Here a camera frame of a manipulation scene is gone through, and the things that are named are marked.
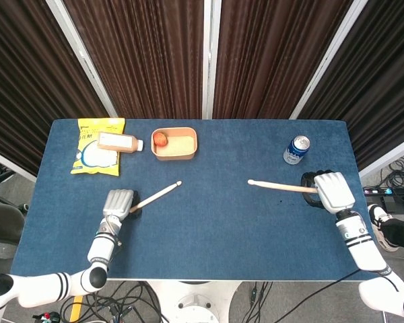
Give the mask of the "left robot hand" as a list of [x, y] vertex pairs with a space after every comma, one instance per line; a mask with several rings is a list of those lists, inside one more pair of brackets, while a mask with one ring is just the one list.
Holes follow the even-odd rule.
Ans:
[[102, 210], [103, 216], [105, 218], [115, 216], [119, 221], [123, 221], [127, 217], [137, 219], [141, 216], [142, 209], [132, 211], [131, 208], [135, 207], [140, 201], [139, 193], [136, 190], [111, 190], [106, 197], [106, 202]]

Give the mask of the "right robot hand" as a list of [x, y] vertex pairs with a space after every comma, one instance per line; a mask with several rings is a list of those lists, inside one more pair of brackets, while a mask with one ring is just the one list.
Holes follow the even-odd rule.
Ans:
[[301, 177], [301, 185], [315, 188], [319, 200], [311, 197], [309, 192], [302, 194], [304, 200], [311, 207], [325, 209], [330, 214], [351, 209], [356, 200], [341, 172], [319, 170], [306, 172]]

